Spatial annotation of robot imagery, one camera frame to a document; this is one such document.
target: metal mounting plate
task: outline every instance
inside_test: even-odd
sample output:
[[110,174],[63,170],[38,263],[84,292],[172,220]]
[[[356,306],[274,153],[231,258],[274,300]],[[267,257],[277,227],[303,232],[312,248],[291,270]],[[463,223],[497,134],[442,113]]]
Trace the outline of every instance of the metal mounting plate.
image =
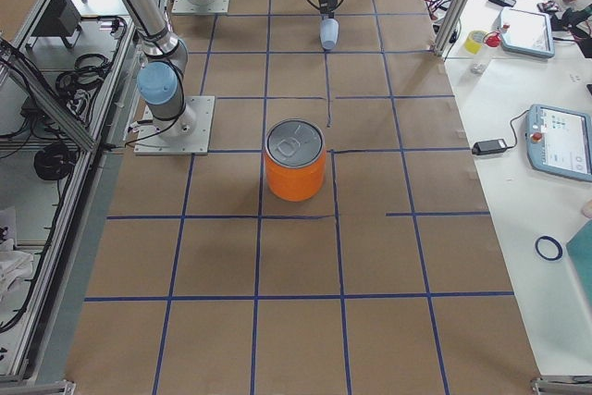
[[[164,139],[156,133],[156,128],[146,126],[140,129],[138,139],[151,136],[150,139],[138,142],[134,147],[137,155],[172,155],[172,154],[207,154],[210,144],[212,118],[214,117],[214,96],[187,96],[187,107],[195,116],[195,129],[177,138]],[[146,106],[142,119],[152,119],[152,113]]]
[[230,0],[215,0],[208,5],[195,5],[189,0],[175,0],[173,3],[173,15],[179,16],[206,16],[211,14],[227,14]]

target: orange cylinder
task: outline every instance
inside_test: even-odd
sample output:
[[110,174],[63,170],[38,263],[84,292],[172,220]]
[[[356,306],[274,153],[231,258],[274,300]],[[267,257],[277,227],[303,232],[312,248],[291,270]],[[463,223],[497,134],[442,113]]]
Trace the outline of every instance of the orange cylinder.
[[299,202],[321,190],[327,152],[321,130],[301,119],[283,120],[265,138],[267,185],[278,198]]

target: bottle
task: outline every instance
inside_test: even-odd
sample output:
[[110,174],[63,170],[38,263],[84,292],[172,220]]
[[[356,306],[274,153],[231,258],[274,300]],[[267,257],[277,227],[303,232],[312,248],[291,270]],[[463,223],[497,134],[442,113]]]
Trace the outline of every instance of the bottle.
[[504,24],[500,30],[496,30],[487,34],[484,38],[483,43],[481,44],[481,48],[477,51],[475,58],[471,64],[471,72],[474,74],[481,75],[485,72],[486,68],[491,62],[491,59],[498,51],[498,47],[501,44],[501,37],[500,35],[510,26],[508,24]]

